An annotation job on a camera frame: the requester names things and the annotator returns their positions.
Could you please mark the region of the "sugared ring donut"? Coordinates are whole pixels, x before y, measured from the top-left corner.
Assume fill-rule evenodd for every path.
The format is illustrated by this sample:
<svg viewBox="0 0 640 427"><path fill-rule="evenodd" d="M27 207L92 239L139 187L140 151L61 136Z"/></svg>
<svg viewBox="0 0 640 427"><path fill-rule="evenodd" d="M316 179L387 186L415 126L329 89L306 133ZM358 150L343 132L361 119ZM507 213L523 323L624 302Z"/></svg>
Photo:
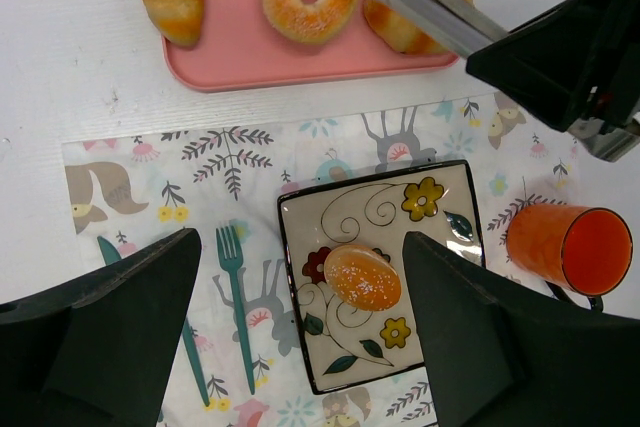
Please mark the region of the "sugared ring donut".
<svg viewBox="0 0 640 427"><path fill-rule="evenodd" d="M262 0L270 25L299 43L322 45L338 35L351 20L359 0Z"/></svg>

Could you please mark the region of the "sesame bread roll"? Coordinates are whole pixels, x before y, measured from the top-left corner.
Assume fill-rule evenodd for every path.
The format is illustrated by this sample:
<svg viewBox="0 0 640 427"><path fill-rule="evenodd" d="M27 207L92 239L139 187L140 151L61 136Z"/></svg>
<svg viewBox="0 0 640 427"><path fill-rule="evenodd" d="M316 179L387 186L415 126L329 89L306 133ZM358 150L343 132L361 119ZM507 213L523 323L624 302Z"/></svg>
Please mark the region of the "sesame bread roll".
<svg viewBox="0 0 640 427"><path fill-rule="evenodd" d="M402 295L400 277L374 250L355 244L332 250L324 261L327 285L346 304L365 311L395 306Z"/></svg>

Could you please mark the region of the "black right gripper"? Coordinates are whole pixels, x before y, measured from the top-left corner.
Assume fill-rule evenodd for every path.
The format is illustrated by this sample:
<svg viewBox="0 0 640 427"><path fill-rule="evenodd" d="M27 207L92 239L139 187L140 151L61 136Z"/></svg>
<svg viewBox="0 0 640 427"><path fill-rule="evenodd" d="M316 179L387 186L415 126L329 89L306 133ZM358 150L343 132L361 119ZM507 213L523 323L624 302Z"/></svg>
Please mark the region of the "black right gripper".
<svg viewBox="0 0 640 427"><path fill-rule="evenodd" d="M466 72L600 160L639 144L639 0L567 0L471 55Z"/></svg>

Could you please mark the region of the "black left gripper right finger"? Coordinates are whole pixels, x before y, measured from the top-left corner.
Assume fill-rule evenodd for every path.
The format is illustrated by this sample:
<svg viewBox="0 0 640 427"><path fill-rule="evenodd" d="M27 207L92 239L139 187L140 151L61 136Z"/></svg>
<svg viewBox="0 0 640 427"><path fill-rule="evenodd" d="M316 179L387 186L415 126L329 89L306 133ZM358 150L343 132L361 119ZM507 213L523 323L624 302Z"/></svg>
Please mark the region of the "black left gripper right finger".
<svg viewBox="0 0 640 427"><path fill-rule="evenodd" d="M419 232L403 264L442 426L635 426L639 323L558 301Z"/></svg>

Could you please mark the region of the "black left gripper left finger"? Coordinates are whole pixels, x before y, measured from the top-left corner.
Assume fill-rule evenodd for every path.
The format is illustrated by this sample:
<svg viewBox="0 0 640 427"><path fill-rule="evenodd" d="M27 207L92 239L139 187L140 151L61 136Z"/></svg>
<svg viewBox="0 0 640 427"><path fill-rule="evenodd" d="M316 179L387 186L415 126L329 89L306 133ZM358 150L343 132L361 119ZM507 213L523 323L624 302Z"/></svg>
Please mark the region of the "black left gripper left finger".
<svg viewBox="0 0 640 427"><path fill-rule="evenodd" d="M197 231L181 229L2 304L2 425L155 425L200 256Z"/></svg>

